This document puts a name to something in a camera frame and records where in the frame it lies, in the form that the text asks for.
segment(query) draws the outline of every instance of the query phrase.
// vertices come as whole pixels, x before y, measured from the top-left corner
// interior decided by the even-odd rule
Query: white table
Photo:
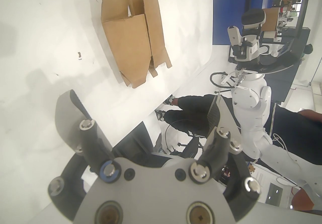
[[[29,218],[27,212],[48,204],[46,186],[72,155],[54,125],[60,94],[74,89],[114,146],[208,61],[213,0],[159,4],[173,66],[161,65],[156,78],[149,74],[145,84],[132,89],[113,57],[103,53],[108,43],[101,0],[0,0],[0,176],[6,173],[0,185],[11,197],[4,219],[8,213],[10,223],[19,223],[13,206],[26,206],[22,218]]]

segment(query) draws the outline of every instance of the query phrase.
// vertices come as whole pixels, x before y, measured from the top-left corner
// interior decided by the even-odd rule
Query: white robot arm
[[[260,158],[281,175],[302,187],[314,203],[314,209],[321,210],[322,166],[311,164],[286,149],[273,145],[272,135],[268,135],[264,129],[270,113],[271,88],[267,86],[265,74],[261,73],[267,69],[259,62],[261,54],[269,53],[267,47],[259,46],[260,28],[265,22],[263,14],[265,15],[263,10],[246,13],[248,19],[253,19],[256,23],[253,26],[249,25],[249,22],[245,23],[245,19],[249,21],[247,16],[242,18],[242,36],[235,26],[228,28],[237,68],[234,73],[223,79],[221,85],[233,74],[238,77],[237,85],[231,89],[231,95],[234,115],[240,123],[245,154],[253,159]]]

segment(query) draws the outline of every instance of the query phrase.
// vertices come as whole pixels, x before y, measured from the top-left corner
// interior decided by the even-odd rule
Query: blue ring
[[[118,177],[118,175],[119,175],[119,173],[120,173],[120,170],[115,170],[115,172],[114,172],[114,174],[112,175],[112,176],[106,176],[105,174],[104,174],[104,169],[105,169],[105,167],[107,166],[107,165],[109,165],[109,164],[112,164],[112,161],[111,160],[109,160],[109,161],[106,161],[102,166],[101,166],[101,169],[100,169],[100,178],[104,181],[104,182],[112,182],[112,181],[114,181],[117,177]]]

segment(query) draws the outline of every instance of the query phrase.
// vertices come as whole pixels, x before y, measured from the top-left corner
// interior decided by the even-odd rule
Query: sneaker
[[[158,118],[158,120],[161,122],[164,122],[163,117],[164,117],[165,111],[164,110],[156,110],[155,113],[156,113],[156,117]]]
[[[172,94],[163,102],[163,104],[166,104],[166,105],[171,105],[173,99],[175,99],[176,97],[173,96]]]

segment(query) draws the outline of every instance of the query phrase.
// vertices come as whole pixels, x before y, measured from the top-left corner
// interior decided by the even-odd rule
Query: cardboard box
[[[266,22],[262,26],[262,31],[276,31],[279,8],[263,9],[266,13]]]
[[[147,72],[171,62],[165,47],[158,0],[102,0],[102,26],[125,84],[145,83]]]

